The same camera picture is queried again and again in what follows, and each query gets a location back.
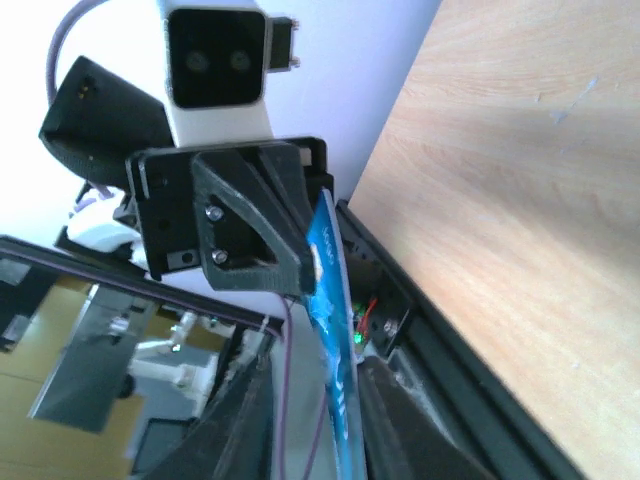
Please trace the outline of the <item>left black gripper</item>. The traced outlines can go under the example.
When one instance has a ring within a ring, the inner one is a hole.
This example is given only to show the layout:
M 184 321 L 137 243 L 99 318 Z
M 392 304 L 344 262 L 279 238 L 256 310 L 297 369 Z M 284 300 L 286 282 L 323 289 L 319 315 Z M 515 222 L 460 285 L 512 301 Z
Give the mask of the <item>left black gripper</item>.
M 324 140 L 147 149 L 127 175 L 154 279 L 201 268 L 216 290 L 314 292 L 306 235 L 334 186 Z

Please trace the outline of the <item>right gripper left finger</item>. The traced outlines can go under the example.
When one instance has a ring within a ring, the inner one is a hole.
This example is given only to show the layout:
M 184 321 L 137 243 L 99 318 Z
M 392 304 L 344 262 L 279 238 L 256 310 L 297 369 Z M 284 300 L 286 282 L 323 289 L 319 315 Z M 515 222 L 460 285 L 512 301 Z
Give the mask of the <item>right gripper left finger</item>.
M 274 388 L 270 364 L 250 364 L 198 419 L 152 418 L 135 479 L 269 479 Z

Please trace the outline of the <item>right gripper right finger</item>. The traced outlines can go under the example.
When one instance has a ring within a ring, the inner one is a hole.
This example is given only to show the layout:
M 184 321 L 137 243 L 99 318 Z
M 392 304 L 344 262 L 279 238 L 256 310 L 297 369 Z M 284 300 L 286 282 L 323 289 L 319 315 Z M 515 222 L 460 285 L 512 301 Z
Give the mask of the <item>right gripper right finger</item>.
M 421 410 L 387 364 L 368 357 L 357 367 L 366 466 L 372 479 L 491 479 Z

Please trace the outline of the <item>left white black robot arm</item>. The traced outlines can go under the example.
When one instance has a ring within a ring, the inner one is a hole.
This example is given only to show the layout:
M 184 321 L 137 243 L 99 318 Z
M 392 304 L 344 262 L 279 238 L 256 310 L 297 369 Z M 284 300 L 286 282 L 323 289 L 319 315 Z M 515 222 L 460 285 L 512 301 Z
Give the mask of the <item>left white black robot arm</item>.
M 314 291 L 306 235 L 333 184 L 321 139 L 178 148 L 159 100 L 86 57 L 39 136 L 71 172 L 129 196 L 152 278 L 200 268 L 216 290 Z

